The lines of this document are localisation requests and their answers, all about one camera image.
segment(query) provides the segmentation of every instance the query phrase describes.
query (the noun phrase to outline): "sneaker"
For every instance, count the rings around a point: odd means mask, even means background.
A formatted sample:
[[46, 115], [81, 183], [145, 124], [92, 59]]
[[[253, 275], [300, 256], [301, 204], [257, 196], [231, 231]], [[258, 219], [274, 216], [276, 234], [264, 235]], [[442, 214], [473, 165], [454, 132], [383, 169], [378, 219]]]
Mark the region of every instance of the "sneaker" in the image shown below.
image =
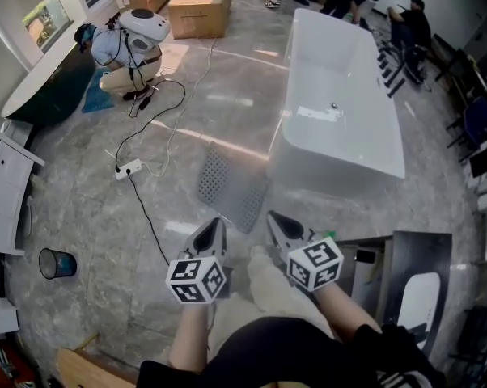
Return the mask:
[[308, 0], [294, 0], [294, 1], [303, 6], [310, 6], [310, 2]]
[[281, 7], [282, 3], [281, 2], [271, 2], [270, 0], [265, 3], [265, 7], [268, 9], [276, 9], [278, 7]]

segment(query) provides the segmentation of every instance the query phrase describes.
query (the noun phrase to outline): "blue mat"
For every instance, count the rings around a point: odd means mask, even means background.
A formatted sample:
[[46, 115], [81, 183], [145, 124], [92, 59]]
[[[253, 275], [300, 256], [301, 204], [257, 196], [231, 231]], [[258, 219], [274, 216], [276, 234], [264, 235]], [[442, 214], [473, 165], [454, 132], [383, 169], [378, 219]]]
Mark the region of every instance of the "blue mat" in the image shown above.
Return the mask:
[[99, 68], [96, 70], [92, 77], [89, 89], [85, 95], [85, 104], [83, 105], [82, 112], [89, 113], [95, 111], [102, 111], [114, 106], [111, 95], [100, 89], [100, 79], [104, 76], [105, 72], [110, 72], [109, 68]]

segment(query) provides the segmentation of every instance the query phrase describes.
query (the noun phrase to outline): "power strip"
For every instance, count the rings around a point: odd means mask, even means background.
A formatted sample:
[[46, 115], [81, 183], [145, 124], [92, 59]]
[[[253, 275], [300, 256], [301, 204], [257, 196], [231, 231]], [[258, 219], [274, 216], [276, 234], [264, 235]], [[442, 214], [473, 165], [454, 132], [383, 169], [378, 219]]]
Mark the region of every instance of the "power strip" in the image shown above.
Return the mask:
[[119, 181], [121, 179], [125, 179], [127, 177], [127, 170], [130, 170], [130, 174], [133, 175], [136, 172], [139, 172], [143, 168], [141, 159], [136, 158], [132, 162], [125, 164], [124, 166], [120, 167], [120, 172], [114, 171], [114, 175], [116, 179]]

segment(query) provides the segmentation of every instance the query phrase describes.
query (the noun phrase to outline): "black cable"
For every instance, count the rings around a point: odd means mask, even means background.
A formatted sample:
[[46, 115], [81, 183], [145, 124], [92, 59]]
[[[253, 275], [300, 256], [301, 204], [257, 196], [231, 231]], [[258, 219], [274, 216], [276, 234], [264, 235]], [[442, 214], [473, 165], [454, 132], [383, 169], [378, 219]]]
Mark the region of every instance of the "black cable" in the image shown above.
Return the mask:
[[136, 114], [135, 114], [135, 115], [132, 115], [133, 107], [136, 105], [136, 102], [137, 102], [138, 100], [141, 100], [141, 99], [143, 99], [143, 98], [145, 98], [145, 97], [146, 97], [146, 93], [147, 93], [147, 92], [148, 92], [148, 90], [147, 90], [147, 89], [145, 89], [145, 92], [143, 93], [143, 95], [142, 95], [142, 96], [139, 96], [139, 97], [134, 96], [134, 97], [133, 97], [132, 106], [130, 107], [130, 112], [129, 112], [129, 116], [130, 116], [131, 118], [137, 118], [137, 117], [138, 117], [138, 113], [139, 113], [139, 111], [140, 111], [141, 104], [138, 106], [138, 109], [136, 109]]
[[[129, 51], [129, 56], [132, 59], [132, 62], [136, 65], [136, 69], [138, 70], [138, 73], [139, 73], [139, 78], [141, 79], [141, 86], [142, 87], [145, 87], [146, 84], [145, 84], [145, 81], [143, 79], [143, 75], [141, 74], [141, 70], [139, 70], [139, 65], [134, 60], [133, 54], [132, 54], [132, 50], [130, 49], [130, 45], [129, 45], [129, 33], [125, 33], [125, 46], [127, 47], [127, 50]], [[134, 80], [132, 80], [132, 83], [133, 83], [133, 87], [137, 91], [138, 89], [136, 87], [136, 82]]]
[[143, 209], [145, 217], [148, 220], [148, 222], [150, 223], [150, 228], [152, 229], [152, 234], [154, 235], [155, 241], [157, 242], [157, 247], [158, 247], [159, 251], [161, 252], [161, 255], [163, 256], [163, 259], [166, 262], [166, 264], [168, 266], [170, 266], [170, 262], [168, 262], [168, 259], [164, 255], [163, 249], [161, 248], [161, 243], [159, 242], [159, 239], [157, 238], [157, 234], [155, 233], [154, 225], [152, 224], [152, 220], [148, 217], [148, 214], [146, 214], [145, 205], [143, 204], [141, 197], [138, 194], [138, 190], [136, 189], [136, 184], [133, 182], [132, 177], [130, 176], [130, 170], [127, 170], [127, 176], [129, 177], [129, 180], [133, 185], [133, 190], [136, 192], [136, 197], [138, 198], [139, 202], [141, 203], [141, 207]]
[[137, 131], [136, 133], [133, 133], [132, 135], [130, 135], [130, 137], [125, 138], [125, 139], [124, 139], [124, 140], [121, 142], [120, 146], [118, 146], [118, 147], [117, 147], [117, 151], [116, 151], [116, 157], [115, 157], [115, 162], [114, 162], [114, 163], [115, 163], [116, 172], [120, 172], [120, 168], [119, 168], [119, 166], [117, 165], [117, 155], [120, 153], [120, 149], [121, 149], [121, 147], [123, 146], [123, 144], [125, 144], [125, 142], [126, 142], [126, 141], [128, 141], [128, 140], [129, 140], [131, 137], [135, 137], [135, 136], [136, 136], [136, 135], [138, 135], [139, 133], [142, 133], [142, 132], [145, 130], [145, 128], [148, 126], [148, 124], [149, 124], [149, 123], [150, 123], [152, 120], [154, 120], [155, 118], [157, 118], [159, 115], [161, 115], [161, 114], [163, 114], [163, 113], [165, 113], [165, 112], [171, 111], [172, 109], [175, 109], [175, 108], [179, 107], [179, 106], [180, 106], [180, 105], [181, 105], [181, 104], [184, 102], [184, 98], [186, 98], [186, 88], [184, 87], [184, 85], [183, 85], [182, 83], [177, 82], [177, 81], [172, 81], [172, 80], [164, 80], [164, 81], [158, 82], [158, 83], [157, 83], [157, 84], [154, 86], [154, 90], [152, 91], [152, 95], [154, 94], [155, 88], [156, 88], [157, 86], [159, 86], [161, 83], [164, 83], [164, 82], [174, 82], [174, 83], [176, 83], [177, 85], [180, 85], [180, 86], [182, 87], [182, 91], [183, 91], [183, 94], [182, 94], [182, 99], [180, 100], [180, 102], [179, 102], [177, 105], [175, 105], [175, 106], [173, 106], [173, 107], [170, 107], [170, 108], [167, 108], [167, 109], [165, 109], [164, 111], [161, 111], [161, 112], [157, 113], [157, 114], [156, 114], [156, 115], [155, 115], [153, 118], [151, 118], [151, 119], [150, 119], [148, 122], [146, 122], [146, 124], [145, 124], [145, 125], [144, 125], [144, 126], [143, 126], [143, 127], [140, 129], [140, 130], [139, 130], [139, 131]]
[[[98, 62], [98, 61], [95, 59], [95, 62], [96, 62], [98, 65], [100, 65], [100, 66], [107, 66], [107, 65], [110, 65], [111, 63], [113, 63], [113, 62], [116, 60], [117, 55], [119, 55], [119, 54], [120, 54], [120, 49], [121, 49], [121, 34], [123, 33], [123, 32], [122, 32], [122, 30], [123, 30], [123, 29], [113, 29], [113, 30], [119, 30], [119, 31], [120, 31], [120, 41], [119, 41], [119, 43], [117, 44], [117, 52], [116, 52], [116, 56], [115, 56], [113, 59], [111, 59], [110, 61], [108, 61], [107, 63], [105, 63], [105, 65], [104, 65], [103, 63]], [[107, 32], [107, 30], [103, 30], [102, 32], [98, 33], [98, 36], [99, 36], [99, 35], [101, 35], [103, 32]]]

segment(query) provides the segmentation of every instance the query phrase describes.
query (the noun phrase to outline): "wooden board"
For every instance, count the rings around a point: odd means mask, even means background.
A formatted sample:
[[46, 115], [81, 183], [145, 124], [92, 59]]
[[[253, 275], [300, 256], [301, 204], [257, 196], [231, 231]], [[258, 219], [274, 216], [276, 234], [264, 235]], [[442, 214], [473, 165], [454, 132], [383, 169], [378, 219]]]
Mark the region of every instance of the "wooden board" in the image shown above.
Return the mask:
[[135, 382], [114, 369], [101, 365], [85, 352], [59, 349], [57, 363], [61, 380], [67, 388], [135, 388]]

